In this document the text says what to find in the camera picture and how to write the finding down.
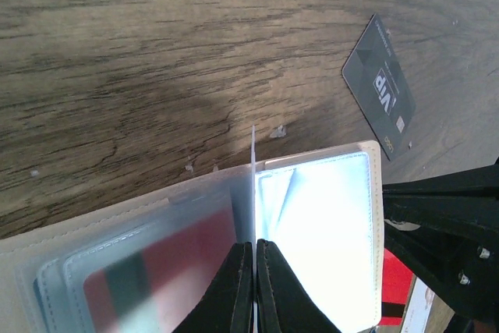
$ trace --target card holder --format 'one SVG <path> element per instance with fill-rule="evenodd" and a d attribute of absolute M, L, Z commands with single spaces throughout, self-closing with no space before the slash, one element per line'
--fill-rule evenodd
<path fill-rule="evenodd" d="M 355 177 L 350 175 L 352 171 L 358 172 Z M 334 194 L 337 184 L 340 190 Z M 347 215 L 342 215 L 347 207 L 345 201 L 338 199 L 341 190 L 346 195 L 363 198 L 362 204 L 347 204 L 354 208 Z M 361 276 L 364 284 L 369 284 L 369 295 L 364 304 L 360 300 L 359 306 L 365 310 L 361 317 L 356 317 L 355 327 L 368 328 L 380 317 L 384 227 L 381 192 L 380 148 L 376 142 L 367 141 L 221 170 L 3 239 L 0 241 L 2 330 L 172 331 L 199 301 L 233 242 L 255 243 L 257 237 L 274 240 L 279 245 L 311 295 L 315 292 L 310 287 L 314 286 L 303 281 L 308 276 L 303 278 L 303 268 L 296 267 L 297 252 L 292 251 L 301 244 L 291 246 L 293 241 L 302 239 L 307 249 L 320 248 L 319 256 L 326 253 L 334 260 L 332 265 L 323 264 L 324 269 L 345 267 L 360 271 L 357 260 L 366 258 Z M 264 196 L 265 203 L 260 208 L 259 194 Z M 259 218 L 258 209 L 262 208 L 266 213 Z M 363 214 L 356 216 L 359 208 Z M 328 210 L 335 214 L 328 219 L 334 225 L 325 230 L 324 213 Z M 350 253 L 344 252 L 343 258 L 333 251 L 334 246 L 320 247 L 320 241 L 314 237 L 317 233 L 304 230 L 322 225 L 322 233 L 340 233 L 349 226 L 355 228 L 357 220 L 361 224 L 357 225 L 357 233 L 363 235 L 362 246 L 347 247 Z M 291 236 L 291 240 L 283 235 L 291 227 L 286 222 L 295 222 L 291 225 L 296 227 L 295 233 L 291 231 L 295 238 Z M 327 241 L 331 244 L 341 239 L 332 236 Z M 366 243 L 371 251 L 366 250 Z M 342 277 L 349 276 L 348 272 L 340 273 L 331 272 L 322 277 L 327 279 L 324 290 L 341 300 L 345 285 L 351 285 L 352 278 L 346 282 Z M 182 295 L 180 290 L 185 292 L 182 298 L 177 298 Z M 355 296 L 366 296 L 358 289 L 352 292 Z M 322 295 L 314 295 L 319 298 L 315 303 L 323 312 L 341 325 L 341 321 L 334 320 L 331 306 L 321 304 Z M 349 306 L 349 313 L 358 307 L 351 300 L 345 306 Z M 354 325 L 347 325 L 343 325 L 345 331 L 352 331 Z"/>

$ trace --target stitching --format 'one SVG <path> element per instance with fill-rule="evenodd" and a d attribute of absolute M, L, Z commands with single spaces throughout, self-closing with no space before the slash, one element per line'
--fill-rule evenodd
<path fill-rule="evenodd" d="M 299 163 L 297 165 L 292 165 L 292 166 L 289 166 L 289 167 L 281 167 L 281 168 L 276 168 L 276 169 L 263 170 L 263 171 L 259 172 L 259 174 L 265 175 L 265 176 L 275 175 L 276 173 L 281 173 L 281 172 L 287 172 L 287 171 L 290 171 L 290 170 L 294 170 L 294 169 L 296 169 L 296 167 L 298 165 L 307 165 L 307 164 L 311 164 L 311 165 L 322 165 L 322 164 L 326 164 L 326 163 L 330 162 L 329 159 L 332 159 L 332 158 L 335 159 L 335 160 L 343 160 L 343 159 L 350 159 L 350 158 L 358 158 L 359 156 L 361 156 L 363 154 L 366 154 L 366 152 L 365 151 L 358 151 L 358 152 L 355 152 L 354 154 L 331 156 L 329 158 L 326 158 L 326 159 L 323 159 L 323 160 L 320 160 L 320 161 L 304 161 L 303 163 Z"/>
<path fill-rule="evenodd" d="M 369 149 L 370 151 L 372 152 L 376 152 L 375 149 L 373 149 L 372 147 L 367 147 L 367 149 Z M 373 160 L 373 180 L 374 180 L 374 184 L 376 185 L 377 184 L 377 181 L 379 179 L 379 176 L 378 176 L 378 168 L 377 168 L 377 159 L 374 158 Z M 377 204 L 379 200 L 379 193 L 376 191 L 376 193 L 374 194 L 374 200 L 371 199 L 371 203 L 374 203 L 374 205 Z M 381 233 L 380 233 L 380 226 L 378 224 L 375 225 L 375 228 L 374 230 L 376 230 L 376 237 L 377 237 L 377 243 L 382 243 L 381 240 L 380 240 L 380 236 L 381 236 Z M 380 255 L 378 252 L 376 252 L 376 255 L 375 255 L 375 264 L 374 264 L 374 267 L 375 267 L 375 272 L 376 272 L 376 275 L 378 275 L 379 273 L 379 270 L 380 270 Z M 375 290 L 374 292 L 376 294 L 378 294 L 378 291 L 379 291 L 379 285 L 378 285 L 378 282 L 375 282 Z M 379 305 L 376 305 L 375 307 L 375 313 L 376 315 L 380 315 L 380 306 Z"/>
<path fill-rule="evenodd" d="M 68 232 L 64 232 L 62 234 L 58 234 L 56 236 L 53 236 L 51 238 L 46 238 L 46 239 L 42 239 L 41 241 L 38 241 L 38 242 L 35 242 L 35 243 L 31 243 L 30 245 L 28 246 L 23 246 L 23 247 L 18 247 L 16 249 L 13 249 L 13 250 L 10 250 L 6 253 L 0 253 L 0 257 L 2 256 L 5 256 L 5 255 L 9 255 L 11 253 L 16 253 L 18 251 L 22 251 L 22 250 L 25 250 L 25 249 L 28 249 L 28 248 L 31 248 L 31 247 L 34 247 L 34 246 L 38 246 L 38 245 L 41 245 L 42 243 L 46 243 L 46 242 L 49 242 L 49 241 L 52 241 L 53 239 L 57 239 L 57 238 L 62 238 L 62 237 L 65 237 L 67 235 L 70 235 L 70 234 L 73 234 L 73 233 L 76 233 L 76 232 L 80 232 L 86 228 L 90 228 L 90 227 L 93 227 L 95 225 L 99 225 L 103 222 L 106 222 L 108 220 L 112 220 L 114 218 L 118 218 L 120 216 L 123 216 L 124 214 L 129 214 L 130 212 L 133 212 L 133 211 L 136 211 L 136 210 L 140 210 L 140 209 L 143 209 L 143 208 L 147 208 L 149 206 L 152 206 L 152 205 L 155 205 L 156 203 L 159 203 L 163 200 L 166 200 L 167 198 L 164 197 L 162 199 L 159 199 L 159 200 L 156 200 L 154 202 L 151 202 L 151 203 L 148 203 L 148 204 L 144 204 L 142 206 L 139 206 L 139 207 L 134 207 L 134 208 L 131 208 L 127 211 L 124 211 L 124 212 L 120 212 L 119 214 L 113 214 L 112 216 L 108 217 L 108 218 L 102 218 L 101 220 L 99 221 L 94 221 L 94 222 L 91 222 L 85 226 L 82 226 L 82 227 L 79 227 L 79 228 L 76 228 L 76 229 L 73 229 L 73 230 L 69 230 Z"/>
<path fill-rule="evenodd" d="M 48 267 L 52 266 L 54 263 L 57 262 L 57 259 L 54 259 L 52 261 L 49 261 L 48 263 L 46 263 L 46 265 L 44 265 L 42 267 L 42 270 L 41 270 L 41 273 L 40 273 L 40 276 L 41 276 L 41 279 L 43 280 L 42 281 L 42 285 L 43 285 L 43 290 L 44 290 L 44 298 L 45 298 L 45 301 L 46 301 L 46 304 L 47 304 L 47 308 L 48 308 L 48 312 L 49 312 L 49 317 L 50 317 L 50 321 L 54 327 L 54 331 L 57 331 L 57 324 L 55 323 L 55 317 L 54 317 L 54 311 L 52 309 L 52 304 L 50 303 L 50 297 L 48 296 L 48 287 L 47 287 L 47 281 L 45 279 L 45 272 L 47 270 Z"/>
<path fill-rule="evenodd" d="M 16 277 L 16 284 L 19 286 L 20 289 L 19 295 L 21 297 L 21 301 L 23 302 L 24 306 L 30 306 L 30 308 L 24 308 L 24 311 L 26 312 L 27 315 L 27 320 L 30 322 L 31 327 L 36 332 L 40 332 L 39 324 L 35 323 L 36 319 L 33 312 L 34 309 L 30 301 L 30 298 L 28 297 L 28 291 L 26 290 L 26 285 L 22 281 L 19 272 L 16 272 L 14 277 Z"/>
<path fill-rule="evenodd" d="M 366 156 L 367 156 L 367 165 L 370 165 L 370 157 L 369 157 L 369 154 L 366 153 Z M 369 205 L 371 207 L 371 209 L 369 210 L 369 227 L 370 227 L 370 232 L 374 234 L 374 225 L 373 225 L 373 207 L 374 207 L 374 204 L 373 204 L 373 197 L 372 197 L 372 194 L 371 194 L 371 167 L 368 167 L 367 169 L 367 174 L 366 174 L 366 179 L 367 179 L 367 185 L 369 187 L 369 192 L 368 192 L 368 197 L 367 197 L 367 200 L 369 202 Z M 374 253 L 374 241 L 373 241 L 373 238 L 371 238 L 370 240 L 370 249 L 371 249 L 371 254 L 372 254 L 372 257 L 373 257 L 373 268 L 374 268 L 374 274 L 377 275 L 377 255 L 375 255 Z"/>
<path fill-rule="evenodd" d="M 228 173 L 225 173 L 225 174 L 221 174 L 221 175 L 205 175 L 203 176 L 199 181 L 197 181 L 197 185 L 193 186 L 195 188 L 199 188 L 201 187 L 201 183 L 203 181 L 205 181 L 206 179 L 209 179 L 210 181 L 216 181 L 216 182 L 219 182 L 219 181 L 222 181 L 222 180 L 226 180 L 228 179 L 229 177 L 234 177 L 234 176 L 241 176 L 241 175 L 244 175 L 245 172 L 243 170 L 239 171 L 231 171 L 231 172 L 228 172 Z M 101 220 L 99 221 L 94 221 L 94 222 L 91 222 L 85 226 L 82 226 L 82 227 L 79 227 L 79 228 L 76 228 L 76 229 L 73 229 L 73 230 L 69 230 L 68 232 L 64 232 L 62 234 L 58 234 L 56 236 L 53 236 L 51 238 L 46 238 L 46 239 L 42 239 L 41 241 L 38 241 L 38 242 L 35 242 L 35 243 L 31 243 L 27 246 L 22 246 L 22 247 L 17 247 L 13 250 L 10 250 L 6 253 L 0 253 L 0 257 L 3 257 L 5 255 L 10 255 L 11 253 L 16 253 L 18 251 L 22 251 L 22 250 L 25 250 L 25 249 L 28 249 L 28 248 L 31 248 L 31 247 L 34 247 L 34 246 L 37 246 L 37 245 L 41 245 L 42 243 L 46 243 L 48 241 L 52 241 L 53 239 L 56 239 L 56 238 L 62 238 L 62 237 L 65 237 L 69 234 L 73 234 L 73 233 L 76 233 L 76 232 L 80 232 L 86 228 L 90 228 L 92 226 L 95 226 L 95 225 L 98 225 L 98 224 L 101 224 L 103 222 L 106 222 L 108 220 L 112 220 L 113 218 L 118 218 L 124 214 L 129 214 L 130 212 L 133 212 L 133 211 L 136 211 L 136 210 L 140 210 L 140 209 L 143 209 L 143 208 L 147 208 L 149 206 L 152 206 L 156 203 L 159 203 L 159 202 L 162 202 L 164 200 L 166 200 L 168 202 L 168 197 L 172 198 L 172 197 L 175 197 L 175 196 L 178 196 L 178 195 L 181 195 L 187 191 L 190 191 L 192 188 L 186 188 L 186 187 L 182 187 L 182 185 L 185 185 L 187 182 L 191 182 L 192 180 L 190 181 L 184 181 L 184 182 L 181 182 L 180 183 L 180 186 L 177 187 L 177 190 L 175 191 L 172 191 L 168 196 L 165 196 L 165 197 L 162 197 L 161 199 L 158 199 L 154 202 L 151 202 L 151 203 L 148 203 L 148 204 L 144 204 L 142 206 L 139 206 L 139 207 L 134 207 L 134 208 L 131 208 L 127 211 L 124 211 L 124 212 L 120 212 L 119 214 L 113 214 L 112 216 L 108 217 L 108 218 L 102 218 Z"/>
<path fill-rule="evenodd" d="M 97 253 L 99 251 L 102 251 L 104 248 L 116 245 L 117 243 L 119 243 L 119 242 L 121 242 L 121 241 L 123 241 L 125 239 L 131 238 L 131 237 L 133 237 L 135 235 L 140 234 L 141 232 L 143 232 L 144 230 L 147 230 L 148 228 L 150 228 L 152 226 L 153 225 L 147 225 L 145 228 L 133 231 L 133 232 L 127 234 L 126 236 L 120 236 L 117 239 L 113 239 L 111 241 L 107 241 L 105 244 L 97 246 L 97 247 L 96 246 L 91 247 L 89 250 L 87 250 L 87 251 L 85 251 L 83 253 L 79 253 L 75 257 L 71 257 L 67 261 L 66 266 L 65 266 L 66 267 L 66 271 L 64 273 L 65 273 L 65 275 L 68 278 L 68 280 L 67 280 L 68 284 L 71 285 L 71 294 L 73 295 L 73 299 L 74 299 L 74 302 L 76 304 L 76 308 L 77 308 L 77 311 L 78 311 L 78 317 L 80 318 L 80 323 L 81 323 L 81 326 L 83 328 L 83 331 L 86 332 L 88 330 L 87 330 L 87 327 L 86 327 L 86 324 L 85 324 L 85 319 L 83 318 L 82 307 L 80 305 L 80 301 L 79 301 L 78 295 L 76 294 L 76 287 L 75 287 L 75 285 L 73 284 L 73 281 L 72 281 L 72 278 L 73 278 L 72 272 L 73 272 L 73 263 L 74 263 L 74 260 L 76 258 L 78 260 L 80 260 L 81 258 L 87 257 L 87 256 L 89 256 L 89 255 L 91 255 L 93 253 Z"/>

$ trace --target red card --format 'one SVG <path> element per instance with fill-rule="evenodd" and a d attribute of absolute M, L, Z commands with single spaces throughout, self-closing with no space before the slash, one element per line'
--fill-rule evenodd
<path fill-rule="evenodd" d="M 393 253 L 384 251 L 380 325 L 400 325 L 408 302 L 412 272 Z"/>

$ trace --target red object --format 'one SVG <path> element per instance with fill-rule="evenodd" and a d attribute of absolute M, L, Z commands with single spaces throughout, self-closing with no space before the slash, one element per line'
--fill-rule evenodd
<path fill-rule="evenodd" d="M 408 303 L 412 272 L 393 253 L 384 251 L 383 288 L 381 300 L 384 306 L 403 306 Z M 390 316 L 389 309 L 383 309 L 380 325 L 400 325 L 402 316 Z"/>
<path fill-rule="evenodd" d="M 198 304 L 234 242 L 227 207 L 142 251 L 163 332 L 173 331 Z"/>

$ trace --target white card holder cover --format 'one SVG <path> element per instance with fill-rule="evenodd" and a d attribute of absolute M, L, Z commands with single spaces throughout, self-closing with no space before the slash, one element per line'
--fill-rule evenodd
<path fill-rule="evenodd" d="M 324 169 L 324 166 L 334 166 L 334 171 L 330 168 Z M 356 170 L 355 177 L 349 172 L 350 168 Z M 208 218 L 227 206 L 232 209 L 233 228 L 232 231 L 225 231 L 227 235 L 222 236 L 221 241 L 212 246 L 219 249 L 216 252 L 218 258 L 212 263 L 221 262 L 220 253 L 227 253 L 234 240 L 254 242 L 256 232 L 258 237 L 274 240 L 278 244 L 310 297 L 326 316 L 340 328 L 343 327 L 344 332 L 354 332 L 352 329 L 356 327 L 368 328 L 377 324 L 380 320 L 384 237 L 379 145 L 374 141 L 367 141 L 260 161 L 256 164 L 256 171 L 256 180 L 252 181 L 250 165 L 225 169 L 58 224 L 3 239 L 0 241 L 2 331 L 97 331 L 95 316 L 91 316 L 88 295 L 85 295 L 85 292 L 88 292 L 84 289 L 85 280 L 103 268 L 108 269 L 106 267 L 130 258 L 130 254 L 147 249 L 162 238 L 173 238 L 178 233 L 185 232 L 192 228 L 193 224 L 202 222 L 203 218 Z M 273 188 L 276 194 L 269 196 L 268 202 L 263 200 L 265 210 L 270 212 L 265 216 L 261 212 L 258 213 L 262 209 L 258 201 L 262 202 L 261 194 L 267 193 L 267 190 L 260 189 L 259 183 L 264 179 L 270 182 L 269 175 L 276 177 L 276 188 Z M 338 194 L 333 194 L 336 183 L 342 186 L 342 200 L 335 198 Z M 256 187 L 256 192 L 252 191 L 253 186 Z M 317 189 L 310 191 L 312 195 L 303 190 L 314 186 Z M 320 193 L 318 188 L 321 186 L 330 190 L 331 194 Z M 357 204 L 346 199 L 353 193 L 359 198 Z M 345 203 L 350 204 L 347 214 L 343 211 Z M 268 210 L 269 205 L 275 207 L 276 211 Z M 358 214 L 362 207 L 367 211 Z M 325 217 L 324 212 L 328 212 L 329 216 Z M 306 225 L 297 224 L 297 218 Z M 211 224 L 207 238 L 216 232 L 223 232 L 222 228 L 230 226 L 227 222 L 222 223 L 221 227 Z M 328 236 L 327 241 L 324 241 L 326 237 L 318 236 L 317 233 L 314 235 L 313 230 L 308 230 L 313 226 L 320 227 L 320 231 L 324 233 L 332 231 L 336 233 L 336 237 Z M 331 240 L 341 238 L 339 235 L 342 227 L 345 228 L 343 238 L 353 241 L 350 246 L 345 246 L 351 253 L 331 243 Z M 356 229 L 346 232 L 348 227 Z M 310 267 L 300 268 L 297 265 L 299 262 L 296 259 L 306 256 L 306 251 L 300 249 L 299 242 L 296 242 L 290 233 L 296 233 L 296 238 L 302 238 L 304 241 L 308 238 L 311 246 L 315 245 L 323 257 L 324 251 L 330 252 L 330 264 L 316 263 L 319 267 L 318 274 L 325 277 L 323 281 L 327 282 L 323 289 L 331 293 L 331 299 L 349 298 L 342 307 L 343 310 L 340 309 L 342 314 L 356 318 L 351 311 L 355 301 L 358 301 L 358 306 L 366 308 L 364 312 L 355 308 L 357 314 L 362 314 L 357 324 L 348 324 L 345 319 L 339 320 L 338 314 L 334 313 L 334 309 L 341 304 L 338 304 L 338 299 L 328 303 L 324 294 L 317 292 L 317 286 L 310 281 Z M 356 241 L 355 233 L 360 234 L 363 239 Z M 356 260 L 355 255 L 362 258 L 362 261 Z M 173 259 L 171 263 L 175 265 L 179 261 Z M 190 268 L 188 281 L 178 283 L 178 288 L 183 290 L 193 280 L 201 280 L 194 282 L 195 286 L 191 289 L 187 289 L 186 295 L 190 298 L 183 304 L 183 309 L 176 310 L 174 305 L 177 303 L 172 300 L 171 310 L 161 311 L 170 313 L 165 321 L 159 325 L 142 324 L 140 331 L 172 331 L 188 313 L 188 309 L 203 295 L 210 281 L 206 275 L 216 271 L 211 264 L 210 270 L 200 276 L 200 270 L 206 269 L 205 263 L 202 263 L 202 266 L 196 263 Z M 359 265 L 365 266 L 364 271 L 359 269 Z M 347 271 L 335 271 L 331 267 L 336 267 L 337 270 L 341 267 L 347 270 L 355 269 L 355 272 L 349 273 L 356 275 L 365 287 L 365 292 L 359 288 L 352 289 L 352 277 L 346 279 Z M 348 287 L 351 288 L 351 296 L 348 294 Z M 180 289 L 166 290 L 165 295 L 171 299 Z M 356 299 L 359 297 L 365 297 L 366 300 Z M 137 331 L 134 328 L 139 327 L 134 325 L 134 321 L 144 323 L 151 320 L 147 314 L 146 307 L 138 308 L 131 314 L 125 327 L 109 327 L 106 331 Z"/>

